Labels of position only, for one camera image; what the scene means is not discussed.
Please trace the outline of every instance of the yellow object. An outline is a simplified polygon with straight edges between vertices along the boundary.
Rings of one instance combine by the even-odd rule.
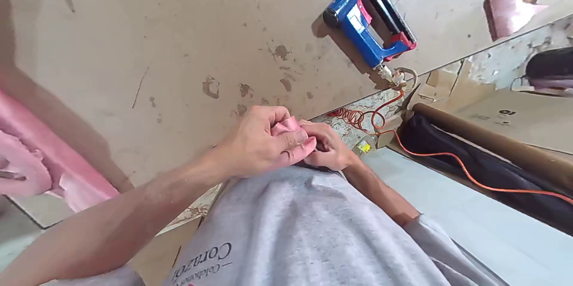
[[[368,153],[371,148],[372,146],[370,146],[370,144],[366,143],[365,141],[362,141],[358,144],[358,149],[360,149],[364,153]]]

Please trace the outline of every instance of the forearm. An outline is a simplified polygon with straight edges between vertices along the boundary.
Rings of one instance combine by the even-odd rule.
[[[55,225],[0,280],[3,285],[38,285],[121,267],[193,201],[225,179],[227,173],[215,161],[203,157]]]
[[[358,157],[342,172],[353,187],[379,206],[400,226],[405,226],[419,216],[418,210],[380,180]]]

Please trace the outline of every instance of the concrete floor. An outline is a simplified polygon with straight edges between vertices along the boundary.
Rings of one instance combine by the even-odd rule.
[[[41,233],[28,216],[0,196],[0,272]]]

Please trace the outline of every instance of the orange air hose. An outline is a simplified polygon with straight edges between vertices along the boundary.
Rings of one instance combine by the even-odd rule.
[[[362,121],[364,120],[365,115],[372,114],[372,116],[370,118],[370,122],[372,124],[372,127],[374,129],[382,129],[384,127],[384,125],[386,124],[386,120],[385,120],[383,114],[380,113],[380,109],[382,109],[384,106],[388,106],[389,104],[397,101],[398,99],[400,99],[402,97],[404,97],[404,92],[400,90],[400,94],[396,98],[385,102],[384,104],[380,105],[380,107],[376,108],[373,111],[362,112],[362,111],[356,111],[356,110],[351,110],[351,109],[347,109],[347,108],[342,107],[342,108],[339,108],[333,112],[328,113],[327,115],[332,116],[332,117],[338,117],[338,118],[342,119],[343,121],[345,121],[350,126],[353,126],[355,129],[360,129],[361,131],[365,132],[368,135],[379,136],[379,135],[382,135],[382,134],[385,134],[388,132],[392,132],[396,136],[396,140],[398,141],[398,144],[400,144],[400,147],[404,151],[406,151],[408,154],[412,154],[412,155],[415,155],[417,157],[434,157],[434,156],[438,156],[438,155],[449,155],[449,156],[455,158],[455,160],[460,164],[463,172],[469,178],[470,181],[472,181],[475,185],[482,187],[486,190],[496,191],[496,192],[534,193],[534,194],[552,195],[554,197],[558,197],[560,199],[563,199],[563,200],[565,200],[565,201],[567,201],[573,205],[573,199],[566,197],[565,195],[555,193],[555,192],[536,191],[536,190],[520,190],[520,189],[511,189],[511,188],[495,188],[495,187],[489,187],[489,186],[483,185],[480,182],[478,182],[476,179],[473,178],[473,176],[469,173],[468,169],[463,164],[462,160],[457,155],[455,155],[454,153],[441,152],[441,153],[431,153],[431,154],[420,154],[420,153],[410,152],[402,144],[402,141],[400,140],[400,137],[398,136],[397,131],[390,129],[390,130],[383,131],[380,133],[377,132],[377,133],[372,134],[372,133],[368,133],[368,130],[362,128]],[[382,125],[381,126],[376,126],[376,124],[374,123],[374,118],[376,117],[376,115],[378,115],[382,118]]]

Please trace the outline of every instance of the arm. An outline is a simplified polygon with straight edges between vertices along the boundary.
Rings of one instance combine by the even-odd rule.
[[[419,216],[405,198],[388,187],[357,155],[346,147],[340,137],[324,123],[305,121],[302,127],[308,135],[316,136],[319,151],[312,152],[304,161],[316,166],[327,166],[344,173],[348,182],[372,203],[379,206],[400,226]]]
[[[305,132],[271,136],[271,126],[288,117],[284,107],[253,107],[235,132],[199,159],[50,228],[6,268],[0,284],[38,285],[125,265],[209,188],[277,162],[288,165],[308,138]]]

